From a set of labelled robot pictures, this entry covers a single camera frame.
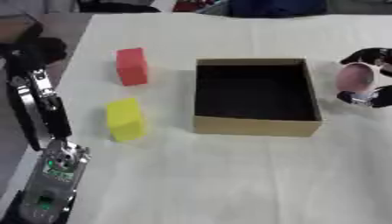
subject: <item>robotic arm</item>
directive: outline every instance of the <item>robotic arm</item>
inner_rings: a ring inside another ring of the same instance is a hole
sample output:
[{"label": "robotic arm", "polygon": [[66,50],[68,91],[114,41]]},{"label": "robotic arm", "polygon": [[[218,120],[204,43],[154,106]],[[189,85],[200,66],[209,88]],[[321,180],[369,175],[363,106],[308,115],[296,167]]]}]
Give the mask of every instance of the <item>robotic arm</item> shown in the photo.
[{"label": "robotic arm", "polygon": [[89,148],[67,141],[72,135],[67,114],[46,73],[46,64],[66,55],[65,44],[39,38],[42,30],[36,23],[16,43],[0,45],[9,104],[29,145],[42,152],[1,224],[66,223],[90,160]]},{"label": "robotic arm", "polygon": [[[353,53],[340,63],[364,62],[380,67],[380,73],[392,78],[392,49],[367,48]],[[372,93],[363,95],[343,91],[338,94],[343,102],[359,104],[371,108],[385,108],[392,105],[392,86],[378,87]]]}]

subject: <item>cube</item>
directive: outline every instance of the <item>cube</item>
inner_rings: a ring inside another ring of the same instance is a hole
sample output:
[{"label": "cube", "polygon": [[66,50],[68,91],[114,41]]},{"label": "cube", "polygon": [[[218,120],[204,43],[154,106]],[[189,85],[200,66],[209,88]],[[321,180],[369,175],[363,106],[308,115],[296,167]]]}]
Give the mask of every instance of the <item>cube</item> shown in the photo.
[{"label": "cube", "polygon": [[107,125],[118,142],[144,135],[144,118],[135,98],[113,101],[107,105]]},{"label": "cube", "polygon": [[140,47],[117,51],[116,69],[124,86],[147,83],[147,63]]}]

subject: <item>cardboard box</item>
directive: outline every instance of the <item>cardboard box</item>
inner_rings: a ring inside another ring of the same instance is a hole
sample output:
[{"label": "cardboard box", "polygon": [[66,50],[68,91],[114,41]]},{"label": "cardboard box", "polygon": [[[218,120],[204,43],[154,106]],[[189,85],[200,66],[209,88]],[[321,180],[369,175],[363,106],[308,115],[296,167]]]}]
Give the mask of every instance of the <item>cardboard box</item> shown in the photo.
[{"label": "cardboard box", "polygon": [[321,125],[304,59],[200,59],[194,132],[309,137]]}]

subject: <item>white paper sheet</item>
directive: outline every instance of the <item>white paper sheet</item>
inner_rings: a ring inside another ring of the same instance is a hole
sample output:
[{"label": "white paper sheet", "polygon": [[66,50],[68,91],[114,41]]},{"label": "white paper sheet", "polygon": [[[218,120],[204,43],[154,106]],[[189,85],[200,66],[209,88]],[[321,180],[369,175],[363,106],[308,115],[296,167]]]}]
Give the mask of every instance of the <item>white paper sheet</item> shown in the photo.
[{"label": "white paper sheet", "polygon": [[[333,79],[350,53],[392,47],[391,24],[388,16],[94,16],[58,88],[72,140],[93,153],[69,223],[390,223],[391,108],[339,102]],[[123,87],[116,50],[133,47],[145,50],[150,83]],[[285,57],[308,59],[325,119],[313,137],[191,132],[196,59]],[[104,109],[124,97],[140,101],[149,132],[115,143]],[[32,161],[27,152],[3,210]]]}]

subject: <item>cup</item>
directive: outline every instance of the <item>cup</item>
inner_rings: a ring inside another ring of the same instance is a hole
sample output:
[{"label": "cup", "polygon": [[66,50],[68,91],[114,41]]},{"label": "cup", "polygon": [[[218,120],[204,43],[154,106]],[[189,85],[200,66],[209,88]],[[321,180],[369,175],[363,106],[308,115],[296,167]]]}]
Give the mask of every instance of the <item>cup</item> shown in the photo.
[{"label": "cup", "polygon": [[373,69],[360,62],[345,66],[336,77],[336,87],[339,91],[364,93],[370,89],[375,81]]}]

